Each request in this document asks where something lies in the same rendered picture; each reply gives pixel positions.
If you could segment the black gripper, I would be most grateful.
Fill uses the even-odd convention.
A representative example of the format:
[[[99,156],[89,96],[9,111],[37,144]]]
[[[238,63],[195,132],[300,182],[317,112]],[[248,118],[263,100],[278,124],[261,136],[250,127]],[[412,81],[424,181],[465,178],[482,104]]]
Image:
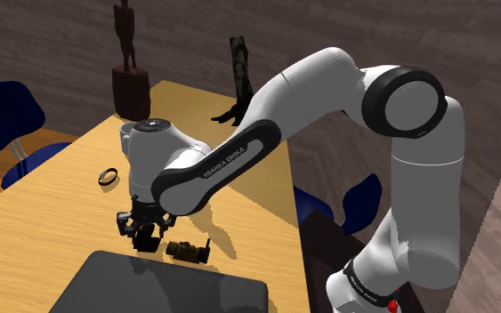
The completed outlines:
[[[137,223],[141,225],[156,223],[159,226],[159,236],[164,237],[166,231],[176,222],[176,216],[166,213],[157,203],[143,203],[137,195],[133,195],[130,213],[117,213],[117,227],[121,236],[134,237]]]

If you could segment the small black box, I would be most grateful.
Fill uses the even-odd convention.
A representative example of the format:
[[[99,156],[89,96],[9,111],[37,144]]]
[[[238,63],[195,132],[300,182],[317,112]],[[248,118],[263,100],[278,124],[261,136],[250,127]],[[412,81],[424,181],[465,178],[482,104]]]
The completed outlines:
[[[153,237],[154,230],[154,224],[142,225],[133,237],[133,248],[142,253],[155,253],[161,242],[161,238]]]

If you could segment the dark brown toy with antenna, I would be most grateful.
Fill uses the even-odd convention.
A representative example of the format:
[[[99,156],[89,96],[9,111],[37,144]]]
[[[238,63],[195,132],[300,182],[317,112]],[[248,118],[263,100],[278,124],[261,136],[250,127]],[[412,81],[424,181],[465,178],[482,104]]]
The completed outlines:
[[[190,242],[169,242],[166,247],[166,254],[178,261],[196,264],[207,263],[210,254],[210,239],[206,240],[206,245],[203,247],[196,247]]]

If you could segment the dark grey laptop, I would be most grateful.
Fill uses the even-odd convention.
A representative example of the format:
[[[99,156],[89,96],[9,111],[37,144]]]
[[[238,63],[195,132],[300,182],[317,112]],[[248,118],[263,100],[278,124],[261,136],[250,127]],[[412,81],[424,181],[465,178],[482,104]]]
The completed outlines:
[[[49,313],[269,313],[264,282],[95,251]]]

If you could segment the light wooden table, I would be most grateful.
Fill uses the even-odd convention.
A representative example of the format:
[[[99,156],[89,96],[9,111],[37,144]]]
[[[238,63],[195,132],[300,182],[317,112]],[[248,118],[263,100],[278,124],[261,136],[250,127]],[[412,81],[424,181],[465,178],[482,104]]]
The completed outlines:
[[[133,253],[116,225],[131,207],[121,123],[109,116],[0,193],[0,313],[48,313],[92,252]],[[165,239],[210,239],[206,269],[263,281],[270,313],[310,313],[286,144]]]

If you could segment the dark brown figure statue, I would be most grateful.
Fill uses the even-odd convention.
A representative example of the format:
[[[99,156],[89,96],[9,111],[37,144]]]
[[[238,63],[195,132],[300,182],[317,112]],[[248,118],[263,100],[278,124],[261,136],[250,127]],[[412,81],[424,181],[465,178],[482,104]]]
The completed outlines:
[[[128,0],[113,5],[114,26],[123,55],[123,63],[111,70],[113,100],[117,114],[130,121],[150,115],[149,73],[136,63],[133,37],[134,10]]]

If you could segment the dark bark-like sculpture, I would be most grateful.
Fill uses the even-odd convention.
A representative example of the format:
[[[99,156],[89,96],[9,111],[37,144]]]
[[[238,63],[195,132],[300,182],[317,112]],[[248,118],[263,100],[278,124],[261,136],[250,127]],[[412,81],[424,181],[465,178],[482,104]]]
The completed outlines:
[[[230,51],[237,100],[228,111],[220,116],[212,117],[211,120],[223,124],[233,118],[232,126],[239,126],[255,94],[248,74],[248,49],[245,38],[243,36],[231,37]]]

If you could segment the dark robot stand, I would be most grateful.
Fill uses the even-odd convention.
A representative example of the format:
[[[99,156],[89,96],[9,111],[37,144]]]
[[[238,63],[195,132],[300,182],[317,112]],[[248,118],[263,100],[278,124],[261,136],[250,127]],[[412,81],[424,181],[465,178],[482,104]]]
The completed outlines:
[[[299,232],[311,313],[332,313],[327,278],[341,270],[365,246],[318,210],[311,213]]]

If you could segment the blue chair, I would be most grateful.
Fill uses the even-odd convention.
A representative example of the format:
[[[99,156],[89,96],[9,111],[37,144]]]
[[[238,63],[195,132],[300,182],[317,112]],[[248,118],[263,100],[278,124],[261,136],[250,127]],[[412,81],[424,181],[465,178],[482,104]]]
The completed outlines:
[[[323,200],[293,186],[298,224],[302,224],[312,213],[319,212],[330,221],[335,220],[333,210]],[[350,188],[343,196],[344,221],[339,224],[346,236],[369,226],[375,219],[383,187],[378,176],[371,173],[367,178]]]
[[[9,188],[69,145],[53,143],[26,154],[20,138],[39,130],[44,123],[44,111],[26,85],[19,81],[0,82],[0,151],[9,148],[18,160],[2,178],[2,189]]]

